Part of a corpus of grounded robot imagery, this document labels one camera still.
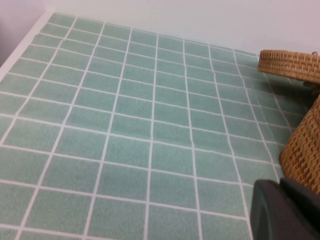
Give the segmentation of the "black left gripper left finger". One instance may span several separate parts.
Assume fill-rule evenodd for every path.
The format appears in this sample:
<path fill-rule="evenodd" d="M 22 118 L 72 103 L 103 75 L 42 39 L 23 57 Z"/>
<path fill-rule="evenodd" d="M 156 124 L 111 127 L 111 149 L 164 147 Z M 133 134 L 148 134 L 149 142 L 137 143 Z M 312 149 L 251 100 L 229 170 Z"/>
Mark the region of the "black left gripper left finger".
<path fill-rule="evenodd" d="M 271 180 L 254 183 L 250 225 L 255 240 L 297 240 L 300 238 L 298 209 Z"/>

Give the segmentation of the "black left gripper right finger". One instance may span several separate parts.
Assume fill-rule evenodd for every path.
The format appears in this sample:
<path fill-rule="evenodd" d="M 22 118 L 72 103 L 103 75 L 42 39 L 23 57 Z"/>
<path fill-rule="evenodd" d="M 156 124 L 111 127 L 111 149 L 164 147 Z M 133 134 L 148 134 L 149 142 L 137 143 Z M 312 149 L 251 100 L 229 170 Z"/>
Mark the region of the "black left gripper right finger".
<path fill-rule="evenodd" d="M 316 240 L 320 239 L 320 195 L 303 184 L 282 178 L 280 187 L 296 208 L 299 221 Z"/>

